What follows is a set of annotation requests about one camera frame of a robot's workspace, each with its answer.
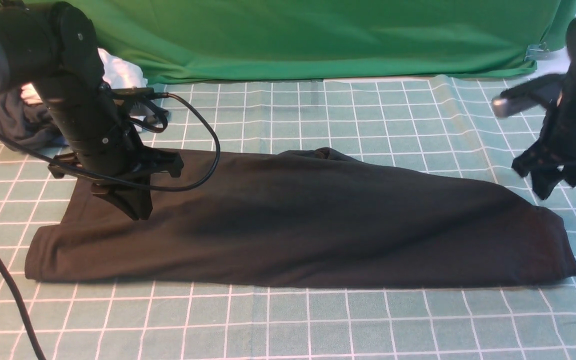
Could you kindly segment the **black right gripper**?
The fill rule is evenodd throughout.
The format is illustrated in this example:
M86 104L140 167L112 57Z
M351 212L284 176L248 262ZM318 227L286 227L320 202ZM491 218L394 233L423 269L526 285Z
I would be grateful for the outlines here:
M576 188L576 126L567 128L546 117L538 139L514 158L511 168L522 178L530 173L532 191L541 201L547 200L562 180Z

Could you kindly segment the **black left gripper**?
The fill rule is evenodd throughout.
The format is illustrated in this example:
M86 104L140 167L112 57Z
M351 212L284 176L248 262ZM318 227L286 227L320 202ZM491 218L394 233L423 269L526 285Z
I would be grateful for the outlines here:
M48 170L53 177L66 175L103 187L103 200L133 221L150 219L153 211L151 175L169 173L178 178L185 166L178 152L140 147L114 148L102 153L67 153L54 157Z

